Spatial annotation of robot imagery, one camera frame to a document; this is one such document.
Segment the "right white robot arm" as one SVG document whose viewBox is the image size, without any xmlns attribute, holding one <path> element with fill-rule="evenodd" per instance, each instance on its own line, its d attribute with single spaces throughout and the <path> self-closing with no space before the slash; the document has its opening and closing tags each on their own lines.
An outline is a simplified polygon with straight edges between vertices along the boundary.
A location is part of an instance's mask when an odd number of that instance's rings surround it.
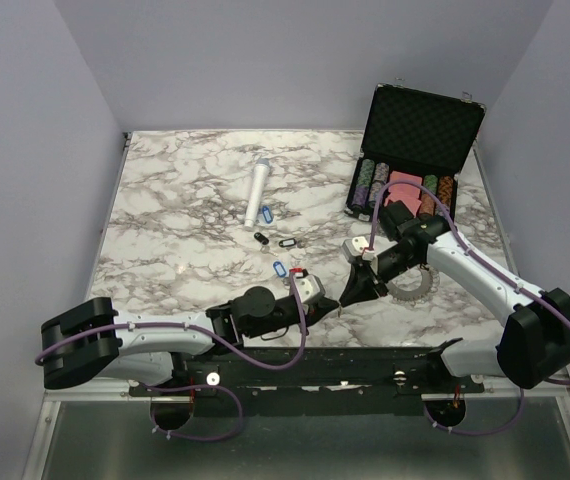
<svg viewBox="0 0 570 480">
<path fill-rule="evenodd" d="M 523 389 L 548 381 L 570 364 L 570 296 L 543 290 L 504 269 L 467 242 L 450 217 L 413 217 L 401 202 L 385 207 L 380 225 L 393 246 L 377 252 L 365 237 L 344 241 L 350 264 L 343 307 L 390 294 L 391 282 L 413 267 L 445 274 L 484 305 L 503 331 L 483 340 L 454 339 L 431 351 L 425 379 L 445 392 L 461 377 L 495 376 Z"/>
</svg>

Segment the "large metal keyring disc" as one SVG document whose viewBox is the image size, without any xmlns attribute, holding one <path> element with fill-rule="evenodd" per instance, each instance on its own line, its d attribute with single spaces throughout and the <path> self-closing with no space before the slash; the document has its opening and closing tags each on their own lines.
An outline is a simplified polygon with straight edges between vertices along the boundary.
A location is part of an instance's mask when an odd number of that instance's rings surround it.
<svg viewBox="0 0 570 480">
<path fill-rule="evenodd" d="M 440 272 L 419 266 L 387 283 L 389 294 L 399 302 L 418 302 L 433 295 L 440 285 Z"/>
</svg>

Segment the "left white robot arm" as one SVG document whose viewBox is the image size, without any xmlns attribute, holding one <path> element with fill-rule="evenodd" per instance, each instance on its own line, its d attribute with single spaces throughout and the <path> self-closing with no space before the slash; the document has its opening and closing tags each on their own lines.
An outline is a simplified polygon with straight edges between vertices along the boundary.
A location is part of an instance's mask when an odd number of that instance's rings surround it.
<svg viewBox="0 0 570 480">
<path fill-rule="evenodd" d="M 185 368 L 173 361 L 188 356 L 234 353 L 263 369 L 270 366 L 242 353 L 246 338 L 296 325 L 301 334 L 327 314 L 337 301 L 309 280 L 294 282 L 290 293 L 276 298 L 256 286 L 243 295 L 203 312 L 149 316 L 117 311 L 108 297 L 90 299 L 41 327 L 44 386 L 62 390 L 106 376 L 156 386 L 166 395 L 179 393 Z"/>
</svg>

